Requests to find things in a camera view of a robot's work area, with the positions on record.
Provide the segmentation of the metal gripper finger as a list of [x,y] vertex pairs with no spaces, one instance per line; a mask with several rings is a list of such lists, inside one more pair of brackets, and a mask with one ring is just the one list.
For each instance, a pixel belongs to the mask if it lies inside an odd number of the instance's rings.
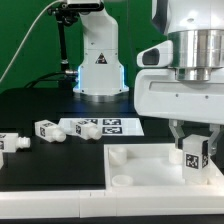
[[184,122],[181,120],[169,120],[169,128],[174,136],[175,139],[175,147],[177,149],[182,148],[182,140],[185,137],[184,131],[182,129]]
[[209,130],[211,132],[211,136],[208,140],[208,150],[210,155],[215,155],[217,152],[217,143],[222,136],[222,126],[211,124]]

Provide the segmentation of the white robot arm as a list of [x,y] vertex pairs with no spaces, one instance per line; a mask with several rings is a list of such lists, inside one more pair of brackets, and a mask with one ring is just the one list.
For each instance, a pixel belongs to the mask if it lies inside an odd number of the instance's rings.
[[[124,93],[118,27],[104,0],[67,0],[81,17],[84,60],[74,93],[102,101]],[[179,142],[186,121],[207,123],[210,154],[224,134],[224,0],[152,0],[152,23],[167,40],[137,55],[134,107],[165,118]]]

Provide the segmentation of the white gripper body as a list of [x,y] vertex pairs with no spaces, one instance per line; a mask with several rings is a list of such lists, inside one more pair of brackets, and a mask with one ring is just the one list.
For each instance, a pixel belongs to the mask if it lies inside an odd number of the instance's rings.
[[224,125],[224,69],[205,82],[177,81],[171,69],[141,70],[134,107],[141,116]]

